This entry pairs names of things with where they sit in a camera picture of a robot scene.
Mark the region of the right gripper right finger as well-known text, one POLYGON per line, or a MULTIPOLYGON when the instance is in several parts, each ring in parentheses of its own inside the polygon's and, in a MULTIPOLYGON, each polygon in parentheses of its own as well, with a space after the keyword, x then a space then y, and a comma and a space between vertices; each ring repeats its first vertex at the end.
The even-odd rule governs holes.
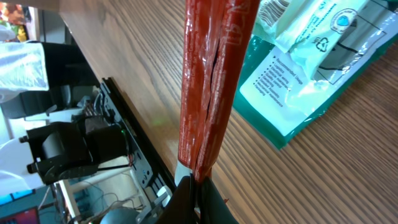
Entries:
POLYGON ((199 185, 197 200, 200 224, 238 224, 209 177, 199 185))

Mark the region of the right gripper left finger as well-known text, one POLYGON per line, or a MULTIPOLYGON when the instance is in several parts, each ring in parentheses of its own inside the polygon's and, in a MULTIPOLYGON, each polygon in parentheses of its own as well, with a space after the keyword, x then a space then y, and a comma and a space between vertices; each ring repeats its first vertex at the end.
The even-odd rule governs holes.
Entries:
POLYGON ((156 224, 195 223, 194 190, 195 184, 192 176, 183 177, 156 224))

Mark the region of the red toothpaste tube box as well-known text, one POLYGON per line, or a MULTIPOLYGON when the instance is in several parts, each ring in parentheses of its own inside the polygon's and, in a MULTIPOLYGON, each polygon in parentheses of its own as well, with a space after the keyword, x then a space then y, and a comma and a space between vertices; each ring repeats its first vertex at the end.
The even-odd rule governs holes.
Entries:
POLYGON ((175 183, 211 175, 223 142, 259 0, 187 0, 175 183))

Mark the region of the green glove package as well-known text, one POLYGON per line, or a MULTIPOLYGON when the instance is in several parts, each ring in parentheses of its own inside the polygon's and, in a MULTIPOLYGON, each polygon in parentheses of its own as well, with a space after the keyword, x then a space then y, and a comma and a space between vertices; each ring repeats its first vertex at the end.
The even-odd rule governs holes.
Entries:
POLYGON ((234 109, 280 149, 396 39, 396 1, 262 0, 234 109))

